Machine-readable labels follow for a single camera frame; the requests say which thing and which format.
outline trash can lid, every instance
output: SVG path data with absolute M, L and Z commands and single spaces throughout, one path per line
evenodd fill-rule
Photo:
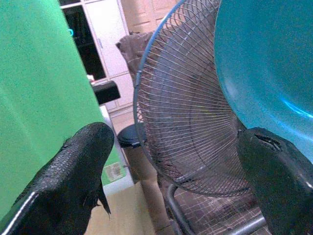
M 141 136 L 143 137 L 143 141 L 146 141 L 147 138 L 143 123 L 138 123 L 138 126 L 139 131 L 141 132 Z M 122 148 L 136 148 L 140 146 L 139 138 L 136 132 L 136 126 L 134 124 L 121 130 L 121 132 L 117 135 L 117 139 Z

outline metal fan grille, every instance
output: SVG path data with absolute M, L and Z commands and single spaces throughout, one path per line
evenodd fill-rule
M 195 193 L 235 196 L 248 186 L 236 150 L 241 124 L 215 71 L 218 7 L 181 1 L 154 33 L 137 76 L 135 122 L 144 123 L 142 147 L 162 175 Z

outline floor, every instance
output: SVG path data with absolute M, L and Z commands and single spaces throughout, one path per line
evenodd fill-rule
M 116 134 L 134 123 L 132 113 L 112 118 Z M 164 200 L 157 184 L 157 172 L 145 157 L 141 148 L 126 148 L 130 170 L 135 181 L 134 188 L 108 198 L 109 205 L 116 205 L 109 220 L 101 207 L 96 207 L 86 235 L 174 235 L 167 217 Z

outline teal plastic basin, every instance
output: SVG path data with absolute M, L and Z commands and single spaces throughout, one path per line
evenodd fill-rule
M 288 139 L 313 162 L 312 0 L 223 0 L 215 63 L 242 123 Z

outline electric fan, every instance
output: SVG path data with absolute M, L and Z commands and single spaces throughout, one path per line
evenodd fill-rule
M 236 149 L 238 131 L 245 127 L 224 98 L 215 71 L 219 5 L 219 0 L 177 3 L 152 35 L 137 73 L 138 138 L 159 174 L 173 183 L 172 199 L 177 187 L 213 197 L 249 189 Z M 184 232 L 193 234 L 175 202 L 171 207 Z M 260 215 L 253 223 L 262 227 L 265 221 Z

